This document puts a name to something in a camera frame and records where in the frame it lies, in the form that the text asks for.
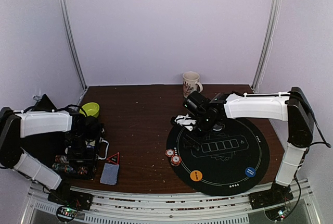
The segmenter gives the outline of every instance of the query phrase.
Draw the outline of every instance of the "orange circle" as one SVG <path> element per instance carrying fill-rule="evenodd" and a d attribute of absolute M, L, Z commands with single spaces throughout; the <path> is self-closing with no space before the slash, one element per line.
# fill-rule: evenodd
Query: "orange circle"
<path fill-rule="evenodd" d="M 202 173 L 199 170 L 193 170 L 189 175 L 193 181 L 201 181 Z"/>

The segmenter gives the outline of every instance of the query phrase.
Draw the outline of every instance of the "blue circle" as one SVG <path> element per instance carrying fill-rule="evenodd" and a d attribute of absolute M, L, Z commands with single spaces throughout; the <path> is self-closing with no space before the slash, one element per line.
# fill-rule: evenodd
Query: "blue circle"
<path fill-rule="evenodd" d="M 252 167 L 248 167 L 245 169 L 245 174 L 247 177 L 255 177 L 255 169 Z"/>

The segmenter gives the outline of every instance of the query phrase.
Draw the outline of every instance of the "white handle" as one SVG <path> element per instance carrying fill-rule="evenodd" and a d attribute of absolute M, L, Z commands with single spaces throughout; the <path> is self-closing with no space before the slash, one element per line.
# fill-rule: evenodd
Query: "white handle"
<path fill-rule="evenodd" d="M 196 85 L 198 85 L 199 88 L 200 88 L 200 91 L 198 91 L 198 92 L 202 92 L 202 91 L 203 91 L 203 86 L 202 86 L 202 84 L 201 84 L 200 82 L 196 82 Z"/>
<path fill-rule="evenodd" d="M 106 159 L 106 157 L 108 156 L 108 151 L 109 151 L 109 142 L 108 142 L 107 140 L 104 140 L 104 139 L 102 139 L 102 140 L 101 140 L 101 142 L 105 142 L 105 143 L 106 143 L 106 148 L 105 148 L 105 157 L 100 157 L 100 156 L 98 155 L 98 159 L 99 159 L 99 160 L 105 160 L 105 159 Z"/>

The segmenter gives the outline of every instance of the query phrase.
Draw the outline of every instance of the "mug handle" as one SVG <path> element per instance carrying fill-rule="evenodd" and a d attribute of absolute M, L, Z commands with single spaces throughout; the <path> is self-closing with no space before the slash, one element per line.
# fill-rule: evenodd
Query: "mug handle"
<path fill-rule="evenodd" d="M 199 86 L 199 88 L 200 88 L 199 93 L 201 93 L 201 92 L 203 91 L 203 86 L 202 86 L 202 84 L 201 84 L 200 82 L 196 82 L 196 85 Z"/>

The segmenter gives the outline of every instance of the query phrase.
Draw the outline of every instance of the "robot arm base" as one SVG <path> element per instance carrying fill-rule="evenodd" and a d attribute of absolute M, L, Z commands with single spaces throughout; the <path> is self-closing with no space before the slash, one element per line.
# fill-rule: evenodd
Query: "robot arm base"
<path fill-rule="evenodd" d="M 274 206 L 293 199 L 290 186 L 282 186 L 273 182 L 269 190 L 249 194 L 252 209 Z"/>

